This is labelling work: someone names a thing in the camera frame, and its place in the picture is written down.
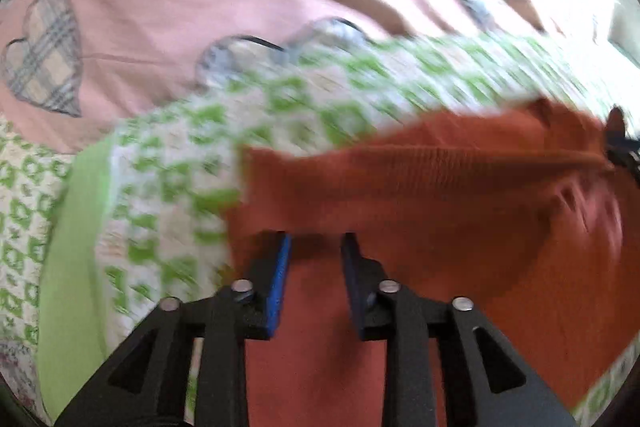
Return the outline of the orange knit patterned sweater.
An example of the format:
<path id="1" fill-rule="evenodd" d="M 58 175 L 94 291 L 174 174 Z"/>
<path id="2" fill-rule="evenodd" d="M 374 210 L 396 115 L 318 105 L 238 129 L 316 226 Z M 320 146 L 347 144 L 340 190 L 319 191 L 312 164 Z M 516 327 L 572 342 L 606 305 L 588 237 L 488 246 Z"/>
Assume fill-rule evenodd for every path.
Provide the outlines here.
<path id="1" fill-rule="evenodd" d="M 384 349 L 349 320 L 340 242 L 417 294 L 470 297 L 567 407 L 639 330 L 639 189 L 600 121 L 546 100 L 428 113 L 319 156 L 246 148 L 235 268 L 292 235 L 281 324 L 251 343 L 255 426 L 375 426 Z"/>

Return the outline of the green white checkered quilt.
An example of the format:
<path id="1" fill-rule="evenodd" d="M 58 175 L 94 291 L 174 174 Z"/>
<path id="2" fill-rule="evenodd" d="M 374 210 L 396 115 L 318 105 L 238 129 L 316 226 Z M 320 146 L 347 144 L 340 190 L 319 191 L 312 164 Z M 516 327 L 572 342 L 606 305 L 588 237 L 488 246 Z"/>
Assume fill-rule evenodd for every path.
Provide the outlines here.
<path id="1" fill-rule="evenodd" d="M 204 297 L 230 258 L 215 205 L 238 193 L 240 145 L 319 154 L 429 109 L 474 110 L 535 95 L 639 117 L 639 65 L 609 43 L 479 37 L 369 42 L 319 29 L 287 46 L 212 44 L 203 90 L 121 122 L 76 155 L 1 126 L 1 374 L 50 423 L 37 366 L 48 311 L 85 321 L 106 355 L 160 298 Z"/>

